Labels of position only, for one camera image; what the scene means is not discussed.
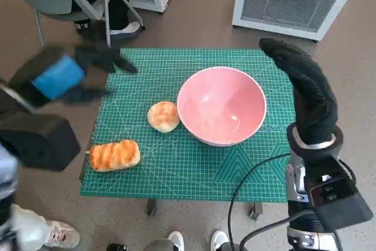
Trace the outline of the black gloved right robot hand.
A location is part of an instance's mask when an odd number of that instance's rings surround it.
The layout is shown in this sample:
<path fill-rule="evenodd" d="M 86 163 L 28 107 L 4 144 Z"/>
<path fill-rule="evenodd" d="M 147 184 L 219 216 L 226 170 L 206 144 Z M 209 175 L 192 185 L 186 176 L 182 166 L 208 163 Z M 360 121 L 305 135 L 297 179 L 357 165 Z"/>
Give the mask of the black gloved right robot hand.
<path fill-rule="evenodd" d="M 337 100 L 318 63 L 308 53 L 283 41 L 261 38 L 258 45 L 293 85 L 300 139 L 307 145 L 330 141 L 338 119 Z"/>

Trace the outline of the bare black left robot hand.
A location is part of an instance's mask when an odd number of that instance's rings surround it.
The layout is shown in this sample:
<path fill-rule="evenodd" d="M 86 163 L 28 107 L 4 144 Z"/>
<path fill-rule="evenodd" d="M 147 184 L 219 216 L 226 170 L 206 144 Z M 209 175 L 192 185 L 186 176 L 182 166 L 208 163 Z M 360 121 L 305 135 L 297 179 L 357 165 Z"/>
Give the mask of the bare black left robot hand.
<path fill-rule="evenodd" d="M 85 103 L 110 95 L 111 91 L 106 88 L 82 84 L 91 66 L 106 73 L 114 73 L 116 68 L 138 73 L 137 67 L 121 57 L 119 48 L 78 45 L 72 55 L 61 55 L 33 78 L 31 84 L 50 101 L 61 99 L 67 103 Z"/>

